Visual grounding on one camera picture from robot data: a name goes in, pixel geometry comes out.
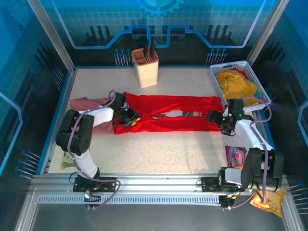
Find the cable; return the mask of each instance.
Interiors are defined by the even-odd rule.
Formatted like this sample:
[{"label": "cable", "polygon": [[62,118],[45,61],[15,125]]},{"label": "cable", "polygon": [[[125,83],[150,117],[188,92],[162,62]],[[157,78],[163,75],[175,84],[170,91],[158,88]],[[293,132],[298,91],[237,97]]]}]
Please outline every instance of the cable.
[{"label": "cable", "polygon": [[256,191],[254,191],[254,192],[251,194],[251,196],[250,196],[247,200],[245,200],[243,203],[241,203],[241,204],[239,204],[239,205],[237,205],[237,206],[233,206],[233,207],[224,207],[224,208],[222,208],[222,209],[223,209],[223,210],[225,210],[225,209],[231,210],[231,209],[235,209],[235,208],[241,207],[242,205],[245,205],[248,201],[250,201],[251,198],[253,198],[253,196],[254,196],[255,194],[256,194]]},{"label": "cable", "polygon": [[118,183],[118,187],[117,187],[117,189],[115,190],[115,192],[114,192],[107,200],[105,200],[103,203],[101,203],[100,205],[98,205],[98,206],[93,206],[93,207],[92,207],[93,209],[94,209],[94,208],[97,208],[97,207],[101,207],[101,206],[103,206],[104,204],[106,204],[108,201],[110,201],[111,198],[113,198],[114,195],[119,191],[119,189],[120,189],[120,187],[121,187],[121,182],[120,182],[119,180],[99,180],[99,179],[94,179],[94,178],[88,176],[86,173],[84,173],[83,170],[82,170],[82,169],[80,168],[80,166],[78,165],[77,161],[75,160],[74,155],[73,155],[72,152],[71,152],[71,144],[72,144],[73,135],[74,135],[74,133],[75,133],[75,131],[76,131],[76,129],[77,129],[77,126],[78,126],[78,124],[79,124],[81,118],[82,118],[84,115],[86,115],[87,113],[89,113],[89,112],[92,112],[92,111],[95,111],[95,110],[98,110],[98,109],[103,109],[103,108],[108,107],[109,105],[111,105],[111,104],[115,101],[115,99],[116,99],[116,96],[115,96],[115,95],[116,95],[116,92],[115,92],[114,90],[111,90],[111,91],[109,92],[109,95],[108,95],[109,100],[110,100],[109,103],[107,103],[106,105],[101,105],[101,106],[99,106],[99,107],[97,107],[97,108],[89,109],[89,110],[83,112],[83,113],[77,118],[77,120],[76,120],[76,122],[75,122],[75,124],[74,124],[74,127],[73,127],[73,129],[72,129],[71,135],[70,135],[70,137],[69,137],[68,144],[67,144],[67,153],[73,158],[73,162],[74,162],[75,167],[77,168],[77,170],[78,170],[79,172],[81,172],[86,178],[88,178],[88,179],[90,179],[90,180],[93,180],[93,181],[96,181],[96,182],[101,182],[101,183],[104,183],[104,182],[116,182],[116,183]]},{"label": "cable", "polygon": [[94,188],[94,190],[99,190],[104,184],[106,184],[107,182],[101,183],[98,187]]},{"label": "cable", "polygon": [[264,123],[264,122],[268,122],[270,119],[271,119],[271,116],[272,116],[272,112],[271,112],[271,109],[270,107],[268,106],[268,104],[266,102],[264,102],[263,100],[260,100],[260,99],[257,99],[257,98],[254,98],[254,97],[244,97],[242,98],[243,100],[244,99],[253,99],[253,100],[257,100],[261,103],[263,103],[269,110],[269,117],[265,120],[254,120],[251,122],[250,124],[250,128],[252,130],[252,132],[255,134],[255,136],[258,138],[258,140],[260,141],[260,143],[262,144],[262,147],[264,149],[264,153],[265,153],[265,162],[264,162],[264,173],[263,173],[263,184],[262,184],[262,194],[263,194],[263,197],[261,198],[262,201],[265,203],[266,202],[266,178],[267,178],[267,174],[268,174],[268,164],[269,164],[269,152],[266,148],[266,145],[264,144],[262,138],[259,136],[259,134],[257,133],[257,131],[252,127],[253,124],[255,123]]},{"label": "cable", "polygon": [[93,195],[91,191],[90,191],[90,196],[91,196],[91,197],[94,197],[94,198],[100,198],[100,199],[101,199],[100,196],[95,196],[95,195]]},{"label": "cable", "polygon": [[74,182],[71,182],[71,178],[72,178],[72,175],[74,175],[75,173],[78,173],[78,172],[73,172],[68,178],[68,182],[70,182],[71,184],[74,184]]}]

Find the green object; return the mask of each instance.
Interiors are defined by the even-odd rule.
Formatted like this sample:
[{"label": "green object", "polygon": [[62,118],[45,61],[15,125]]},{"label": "green object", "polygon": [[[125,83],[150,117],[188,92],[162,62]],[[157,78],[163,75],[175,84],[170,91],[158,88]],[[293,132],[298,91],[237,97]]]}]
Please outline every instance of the green object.
[{"label": "green object", "polygon": [[64,152],[61,167],[64,168],[64,167],[74,167],[74,166],[75,164],[72,157],[67,152]]},{"label": "green object", "polygon": [[260,99],[260,94],[259,94],[259,90],[258,89],[256,90],[254,97],[257,98],[257,99]]}]

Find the white plastic bin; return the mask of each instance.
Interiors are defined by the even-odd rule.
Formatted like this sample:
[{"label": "white plastic bin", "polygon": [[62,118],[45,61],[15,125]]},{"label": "white plastic bin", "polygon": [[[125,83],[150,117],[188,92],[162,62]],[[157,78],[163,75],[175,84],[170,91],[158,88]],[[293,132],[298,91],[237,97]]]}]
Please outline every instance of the white plastic bin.
[{"label": "white plastic bin", "polygon": [[[263,100],[264,102],[266,102],[267,104],[271,104],[271,100],[269,98],[269,96],[267,95],[266,91],[264,90],[264,88],[262,87],[260,81],[258,80],[258,78],[256,77],[254,71],[251,69],[249,63],[247,61],[237,61],[237,62],[231,62],[231,63],[225,63],[225,64],[216,64],[216,65],[211,65],[210,66],[210,80],[212,82],[213,88],[216,91],[216,94],[218,97],[220,97],[221,99],[221,105],[223,106],[223,108],[225,108],[228,103],[227,100],[223,97],[222,95],[222,91],[221,88],[216,80],[215,75],[219,72],[219,71],[225,71],[225,70],[230,70],[236,68],[240,71],[244,71],[248,77],[249,80],[253,81],[256,85],[257,85],[257,90],[260,96],[260,99]],[[257,111],[257,110],[261,110],[265,107],[264,104],[260,103],[260,104],[256,104],[256,105],[251,105],[251,106],[246,106],[244,107],[244,111],[246,112],[251,112],[251,111]]]},{"label": "white plastic bin", "polygon": [[143,55],[143,48],[132,51],[132,59],[137,69],[139,85],[146,88],[157,84],[158,77],[158,56],[154,52],[153,57],[147,52],[147,57]]}]

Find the white plastic basket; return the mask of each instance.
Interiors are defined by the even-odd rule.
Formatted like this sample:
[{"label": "white plastic basket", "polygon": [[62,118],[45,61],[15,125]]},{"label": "white plastic basket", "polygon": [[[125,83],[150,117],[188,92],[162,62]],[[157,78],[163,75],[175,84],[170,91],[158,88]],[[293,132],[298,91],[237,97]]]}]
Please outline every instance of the white plastic basket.
[{"label": "white plastic basket", "polygon": [[[210,80],[212,82],[212,85],[216,91],[216,94],[218,97],[220,97],[221,100],[221,105],[223,108],[226,108],[228,105],[227,100],[222,96],[222,91],[221,88],[216,80],[215,75],[219,71],[225,71],[225,70],[230,70],[236,68],[240,71],[244,71],[248,77],[249,80],[253,81],[257,85],[257,90],[260,96],[260,99],[266,102],[267,104],[271,104],[271,100],[269,96],[266,94],[264,88],[262,87],[260,81],[256,77],[254,71],[251,69],[249,63],[247,61],[237,61],[237,62],[231,62],[231,63],[225,63],[225,64],[216,64],[216,65],[211,65],[210,66]],[[246,112],[251,112],[251,111],[257,111],[261,110],[265,107],[264,104],[256,104],[256,105],[251,105],[251,106],[246,106],[244,107],[244,111]]]}]

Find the chip bag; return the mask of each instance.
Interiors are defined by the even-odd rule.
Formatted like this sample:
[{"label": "chip bag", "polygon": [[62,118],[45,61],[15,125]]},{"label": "chip bag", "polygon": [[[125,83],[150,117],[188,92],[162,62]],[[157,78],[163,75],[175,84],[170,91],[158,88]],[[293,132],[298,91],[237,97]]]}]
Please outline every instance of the chip bag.
[{"label": "chip bag", "polygon": [[255,196],[250,201],[250,204],[262,210],[274,213],[282,218],[281,204],[285,193],[286,190],[284,189],[280,189],[277,192],[266,192],[266,203],[263,203],[258,194],[255,194]]},{"label": "chip bag", "polygon": [[242,169],[247,156],[247,150],[244,147],[226,146],[226,155],[228,167]]},{"label": "chip bag", "polygon": [[74,167],[74,166],[75,164],[74,164],[72,157],[67,152],[64,152],[61,167],[65,168],[65,167]]}]

